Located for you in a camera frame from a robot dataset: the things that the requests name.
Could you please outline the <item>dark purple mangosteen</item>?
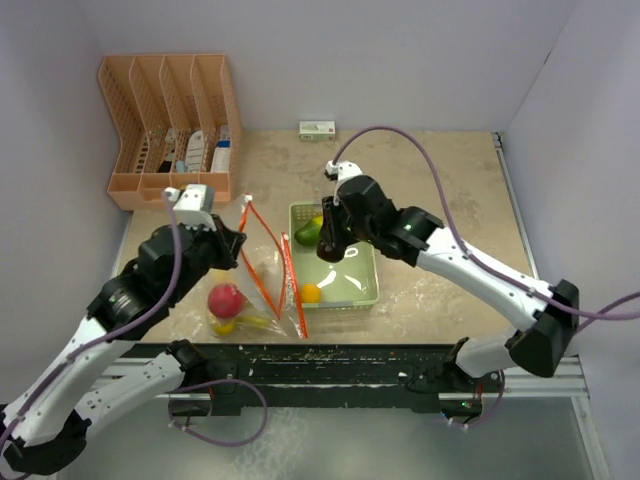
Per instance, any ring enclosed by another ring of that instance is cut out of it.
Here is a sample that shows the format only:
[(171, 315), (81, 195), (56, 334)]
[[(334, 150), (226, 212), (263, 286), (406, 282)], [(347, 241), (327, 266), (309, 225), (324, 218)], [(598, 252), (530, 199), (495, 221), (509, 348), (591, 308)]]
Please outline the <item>dark purple mangosteen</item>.
[(346, 246), (340, 243), (331, 243), (320, 239), (317, 247), (317, 256), (328, 263), (338, 263), (345, 258)]

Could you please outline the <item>green orange mango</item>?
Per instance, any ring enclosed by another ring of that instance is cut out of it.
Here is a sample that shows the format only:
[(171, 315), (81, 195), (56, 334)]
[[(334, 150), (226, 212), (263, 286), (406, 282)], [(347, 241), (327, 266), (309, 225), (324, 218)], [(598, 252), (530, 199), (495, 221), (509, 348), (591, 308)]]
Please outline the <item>green orange mango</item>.
[(294, 232), (295, 241), (303, 247), (315, 247), (323, 224), (322, 216), (315, 216)]

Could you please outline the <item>red apple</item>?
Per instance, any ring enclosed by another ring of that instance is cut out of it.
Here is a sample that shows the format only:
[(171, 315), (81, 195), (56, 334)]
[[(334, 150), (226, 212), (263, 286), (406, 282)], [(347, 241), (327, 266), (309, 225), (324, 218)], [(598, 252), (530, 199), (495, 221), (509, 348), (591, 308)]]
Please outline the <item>red apple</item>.
[(220, 319), (232, 319), (238, 316), (245, 304), (245, 296), (232, 283), (216, 285), (210, 290), (207, 298), (210, 313)]

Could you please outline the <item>orange fruit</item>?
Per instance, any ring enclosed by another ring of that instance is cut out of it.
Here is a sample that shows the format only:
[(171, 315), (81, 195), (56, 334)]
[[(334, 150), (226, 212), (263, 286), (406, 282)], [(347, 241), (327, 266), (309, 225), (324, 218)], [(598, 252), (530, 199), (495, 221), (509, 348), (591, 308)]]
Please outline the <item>orange fruit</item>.
[(316, 304), (322, 300), (322, 290), (314, 284), (303, 284), (299, 287), (299, 295), (302, 303)]

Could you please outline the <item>yellow banana bunch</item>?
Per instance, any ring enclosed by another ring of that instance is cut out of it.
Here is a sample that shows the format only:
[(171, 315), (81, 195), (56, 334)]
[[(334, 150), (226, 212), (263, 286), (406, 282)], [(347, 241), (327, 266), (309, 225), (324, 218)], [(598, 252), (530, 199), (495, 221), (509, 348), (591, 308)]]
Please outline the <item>yellow banana bunch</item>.
[(238, 327), (248, 326), (258, 329), (269, 329), (270, 321), (261, 317), (241, 315), (230, 319), (216, 318), (212, 323), (212, 330), (217, 336), (232, 334)]

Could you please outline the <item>clear zip bag orange zipper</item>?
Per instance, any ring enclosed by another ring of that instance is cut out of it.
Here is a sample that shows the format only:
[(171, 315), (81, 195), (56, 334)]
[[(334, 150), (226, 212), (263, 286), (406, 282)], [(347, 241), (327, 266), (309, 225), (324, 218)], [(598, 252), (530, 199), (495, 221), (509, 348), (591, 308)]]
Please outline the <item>clear zip bag orange zipper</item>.
[(214, 270), (206, 306), (215, 335), (224, 337), (241, 330), (285, 336), (272, 306), (258, 284), (244, 272)]

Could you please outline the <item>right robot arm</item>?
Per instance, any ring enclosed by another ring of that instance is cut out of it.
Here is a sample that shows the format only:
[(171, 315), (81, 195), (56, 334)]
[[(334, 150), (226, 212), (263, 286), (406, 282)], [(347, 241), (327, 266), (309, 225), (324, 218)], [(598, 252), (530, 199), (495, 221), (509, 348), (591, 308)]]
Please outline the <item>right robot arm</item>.
[(463, 338), (445, 366), (446, 383), (467, 391), (480, 377), (518, 366), (554, 375), (577, 332), (579, 289), (521, 274), (477, 250), (464, 252), (452, 230), (420, 207), (396, 207), (379, 184), (357, 175), (322, 200), (319, 258), (337, 263), (364, 242), (383, 256), (443, 277), (484, 301), (512, 325), (496, 337)]

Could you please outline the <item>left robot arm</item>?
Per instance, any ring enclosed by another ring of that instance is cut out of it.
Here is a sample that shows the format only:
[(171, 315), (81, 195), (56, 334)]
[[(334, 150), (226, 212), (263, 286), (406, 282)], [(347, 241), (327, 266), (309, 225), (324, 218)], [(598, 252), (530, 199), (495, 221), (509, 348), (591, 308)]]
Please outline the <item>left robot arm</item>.
[(212, 191), (168, 188), (169, 224), (107, 281), (64, 349), (21, 396), (1, 408), (1, 476), (49, 476), (70, 465), (109, 423), (165, 392), (214, 385), (206, 358), (188, 340), (174, 341), (149, 363), (110, 385), (98, 377), (147, 331), (169, 316), (212, 269), (238, 265), (246, 236), (212, 213)]

